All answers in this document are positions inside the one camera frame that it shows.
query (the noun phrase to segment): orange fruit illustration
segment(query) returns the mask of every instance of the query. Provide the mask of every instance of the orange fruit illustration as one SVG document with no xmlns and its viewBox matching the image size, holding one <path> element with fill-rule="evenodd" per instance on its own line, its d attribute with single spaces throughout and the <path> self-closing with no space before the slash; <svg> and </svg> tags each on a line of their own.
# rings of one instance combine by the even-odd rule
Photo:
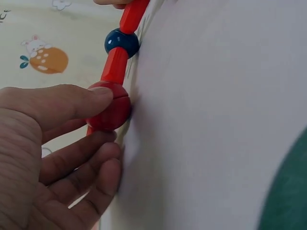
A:
<svg viewBox="0 0 307 230">
<path fill-rule="evenodd" d="M 30 58 L 30 65 L 46 74 L 63 73 L 68 65 L 68 56 L 58 48 L 42 48 L 35 57 Z"/>
</svg>

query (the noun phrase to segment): red connector piece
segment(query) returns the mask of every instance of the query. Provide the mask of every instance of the red connector piece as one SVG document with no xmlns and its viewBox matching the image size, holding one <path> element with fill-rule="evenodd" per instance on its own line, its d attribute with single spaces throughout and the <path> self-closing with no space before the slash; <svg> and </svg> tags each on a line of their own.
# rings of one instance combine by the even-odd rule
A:
<svg viewBox="0 0 307 230">
<path fill-rule="evenodd" d="M 111 49 L 106 60 L 104 71 L 101 75 L 102 81 L 110 81 L 123 84 L 128 62 L 128 53 L 122 47 Z"/>
<path fill-rule="evenodd" d="M 145 13 L 150 0 L 133 0 L 127 4 L 119 23 L 119 29 L 125 34 L 134 33 Z"/>
<path fill-rule="evenodd" d="M 107 87 L 113 92 L 113 101 L 111 104 L 100 114 L 86 120 L 90 126 L 87 130 L 91 134 L 95 130 L 112 131 L 121 127 L 127 120 L 130 114 L 130 98 L 122 85 L 99 81 L 90 88 L 94 87 Z"/>
</svg>

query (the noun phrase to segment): hand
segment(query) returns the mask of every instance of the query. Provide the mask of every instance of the hand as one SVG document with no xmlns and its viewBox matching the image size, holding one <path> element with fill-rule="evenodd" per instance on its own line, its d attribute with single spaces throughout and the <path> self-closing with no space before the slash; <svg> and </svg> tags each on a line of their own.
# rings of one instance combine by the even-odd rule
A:
<svg viewBox="0 0 307 230">
<path fill-rule="evenodd" d="M 94 0 L 98 5 L 113 5 L 116 9 L 124 9 L 125 5 L 132 2 L 132 0 Z"/>
<path fill-rule="evenodd" d="M 94 132 L 43 159 L 41 145 L 85 125 L 112 99 L 109 89 L 74 85 L 0 90 L 0 229 L 93 227 L 120 181 L 115 134 Z"/>
</svg>

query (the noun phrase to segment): blue plastic ball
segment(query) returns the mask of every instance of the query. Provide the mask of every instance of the blue plastic ball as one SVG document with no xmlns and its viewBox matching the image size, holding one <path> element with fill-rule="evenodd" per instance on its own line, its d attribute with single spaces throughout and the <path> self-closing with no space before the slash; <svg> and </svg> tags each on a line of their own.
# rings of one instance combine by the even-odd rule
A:
<svg viewBox="0 0 307 230">
<path fill-rule="evenodd" d="M 140 44 L 136 34 L 124 34 L 118 28 L 112 30 L 105 40 L 105 49 L 107 53 L 115 47 L 124 48 L 127 51 L 129 58 L 131 58 L 139 51 Z"/>
</svg>

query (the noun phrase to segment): plastic toy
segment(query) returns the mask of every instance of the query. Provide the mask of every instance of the plastic toy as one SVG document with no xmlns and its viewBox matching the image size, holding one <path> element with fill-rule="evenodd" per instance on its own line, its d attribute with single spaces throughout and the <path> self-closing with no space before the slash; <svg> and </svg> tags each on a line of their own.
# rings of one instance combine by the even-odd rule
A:
<svg viewBox="0 0 307 230">
<path fill-rule="evenodd" d="M 139 50 L 139 41 L 134 33 L 145 13 L 150 0 L 133 0 L 127 4 L 121 17 L 119 28 L 106 37 L 105 49 L 108 53 L 100 81 L 93 87 L 108 87 L 113 92 L 113 101 L 102 113 L 86 119 L 87 135 L 93 131 L 112 131 L 121 127 L 130 115 L 131 102 L 122 84 L 128 59 Z"/>
</svg>

